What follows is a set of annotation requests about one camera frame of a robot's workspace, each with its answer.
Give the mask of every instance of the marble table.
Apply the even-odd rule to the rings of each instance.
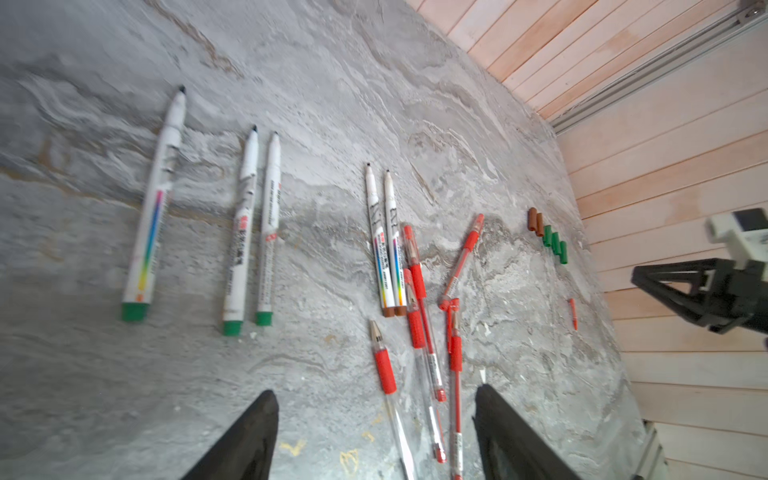
[[[405,2],[3,2],[0,40],[0,478],[179,478],[264,389],[280,403],[271,478],[401,478],[369,319],[421,478],[447,478],[429,459],[406,322],[380,316],[366,162],[393,172],[430,299],[486,216],[459,289],[465,478],[483,478],[482,375],[583,478],[628,478],[643,427],[552,130]],[[138,207],[179,84],[184,159],[155,300],[126,324]],[[276,309],[273,326],[226,338],[252,124],[259,185],[269,133],[283,140]],[[568,241],[568,265],[526,230],[530,206]]]

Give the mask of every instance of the red rubber grip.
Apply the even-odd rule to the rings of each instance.
[[[454,372],[462,371],[462,338],[455,336],[451,338],[451,370]]]
[[[397,392],[395,373],[392,371],[392,363],[389,361],[389,351],[376,352],[376,368],[379,369],[379,378],[382,381],[382,389],[387,395]]]
[[[469,232],[469,237],[467,237],[467,241],[464,242],[464,248],[469,248],[471,251],[475,248],[475,243],[478,242],[478,238],[480,238],[480,233],[477,233],[474,230]]]
[[[408,323],[411,324],[411,341],[413,348],[422,349],[427,346],[424,338],[424,326],[422,325],[422,314],[418,310],[408,314]]]
[[[421,300],[427,297],[427,290],[424,288],[424,277],[422,276],[422,264],[418,263],[411,267],[411,276],[413,276],[413,289],[416,291],[416,298]]]

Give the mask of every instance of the wooden panel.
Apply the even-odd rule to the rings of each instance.
[[[768,131],[764,131],[679,164],[587,195],[576,203],[581,218],[589,218],[767,161]]]
[[[419,13],[429,23],[448,34],[474,0],[425,0]]]
[[[577,84],[568,83],[568,85],[573,86],[568,88],[567,85],[567,90],[539,110],[539,114],[544,118],[551,118],[561,108],[569,105],[579,98],[580,95],[590,91],[606,78],[609,78],[638,58],[654,50],[659,45],[663,45],[666,41],[675,37],[681,31],[687,30],[698,22],[701,22],[713,13],[727,6],[729,3],[730,0],[703,0],[696,4],[693,8],[690,8],[681,15],[673,18],[667,24],[661,26],[656,31],[653,31],[638,43],[621,52],[602,67],[599,67],[596,70],[593,68],[591,68],[591,71],[587,70],[588,74]]]
[[[661,3],[661,0],[627,0],[539,71],[522,82],[514,93],[527,101],[606,41]]]
[[[768,129],[768,90],[674,128],[571,174],[576,198]]]
[[[737,328],[718,335],[679,316],[616,320],[614,329],[622,352],[764,352],[766,349],[766,337],[758,332]]]
[[[584,232],[595,245],[652,228],[737,210],[768,200],[766,180],[768,164],[747,168],[588,218],[584,220]]]
[[[515,3],[493,24],[474,47],[469,49],[472,57],[483,68],[504,53],[509,45],[528,30],[557,0],[516,0]]]
[[[768,438],[745,433],[657,423],[667,458],[746,475],[768,472]]]
[[[514,0],[477,0],[448,34],[462,50],[468,51],[507,11]]]
[[[504,80],[504,86],[515,90],[522,82],[528,80],[539,68],[545,66],[552,58],[561,53],[584,33],[589,31],[603,18],[609,15],[626,0],[598,0],[579,18],[576,18],[565,30],[554,37],[541,50],[536,52],[520,68],[512,72]]]
[[[691,253],[689,255],[680,255],[679,257],[664,258],[662,260],[654,260],[653,262],[641,263],[641,265],[654,265],[659,263],[676,263],[687,262],[690,260],[702,260],[705,258],[726,258],[729,259],[728,249],[716,248],[714,250],[705,250],[703,252]],[[603,286],[604,292],[613,292],[614,290],[625,290],[628,288],[634,288],[634,285],[630,281],[632,277],[632,266],[623,266],[615,270],[607,270],[605,272],[598,273],[598,278]]]
[[[639,17],[635,22],[632,22],[631,25],[618,32],[605,42],[604,45],[590,53],[584,60],[578,62],[573,68],[569,69],[557,80],[550,83],[534,97],[531,97],[528,100],[528,104],[534,110],[541,110],[546,104],[565,93],[571,86],[577,84],[603,65],[606,65],[621,52],[628,50],[643,38],[651,35],[673,18],[682,14],[687,9],[692,8],[699,3],[699,1],[700,0],[664,0],[647,14]]]
[[[768,389],[765,352],[622,353],[621,358],[633,382]]]
[[[755,478],[740,473],[726,472],[718,468],[703,467],[692,463],[667,459],[669,478],[673,480],[755,480]]]
[[[753,51],[755,41],[768,43],[768,27],[735,38],[559,135],[568,172],[768,88],[768,51]]]
[[[674,315],[672,310],[639,288],[607,292],[605,302],[614,320]]]
[[[764,414],[768,392],[764,390],[659,383],[633,383],[631,388],[646,420],[768,435]]]
[[[488,73],[504,81],[596,1],[560,0],[488,67]]]
[[[767,208],[768,202],[746,206]],[[639,265],[662,258],[712,250],[704,233],[705,218],[633,233],[591,246],[598,272]]]
[[[579,102],[582,102],[583,100],[589,98],[590,96],[598,93],[603,88],[606,88],[608,85],[614,83],[619,78],[624,77],[626,74],[636,70],[642,65],[645,65],[650,60],[658,57],[659,55],[662,55],[664,52],[670,50],[671,48],[674,48],[676,45],[679,45],[682,41],[684,41],[687,38],[691,38],[695,35],[697,35],[699,32],[703,31],[706,28],[709,28],[711,25],[716,24],[717,22],[721,21],[723,18],[726,18],[730,15],[732,15],[735,12],[738,12],[740,10],[740,0],[731,0],[731,3],[726,5],[725,7],[721,8],[717,12],[713,13],[709,17],[706,17],[704,20],[696,23],[694,26],[688,28],[687,30],[684,30],[674,37],[672,37],[670,40],[667,40],[662,45],[656,47],[652,51],[646,53],[642,57],[638,58],[637,60],[633,61],[628,66],[622,68],[619,72],[613,74],[609,78],[606,78],[603,80],[600,84],[594,86],[589,91],[581,94],[578,98],[574,99],[570,104],[565,105],[563,108],[561,108],[559,111],[555,112],[554,115],[552,115],[551,119],[554,120],[558,116],[562,115],[566,111],[568,111],[570,108],[574,107],[575,105],[579,104]]]

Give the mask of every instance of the green marker cap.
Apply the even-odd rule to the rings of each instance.
[[[552,245],[552,225],[544,225],[544,246],[550,247]]]
[[[147,316],[149,303],[123,303],[123,321],[140,322]]]
[[[272,312],[256,312],[256,324],[261,326],[272,325]]]
[[[228,322],[224,322],[224,328],[221,330],[221,332],[224,334],[224,336],[239,336],[240,327],[242,325],[243,322],[240,320],[230,320]]]
[[[552,233],[552,251],[555,255],[560,255],[560,234],[557,232]]]
[[[568,245],[565,242],[560,242],[560,263],[568,263]]]

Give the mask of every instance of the brown cap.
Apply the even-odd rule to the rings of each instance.
[[[535,208],[531,208],[528,211],[528,229],[531,232],[536,231],[536,209]]]
[[[536,237],[544,236],[544,214],[536,215]]]

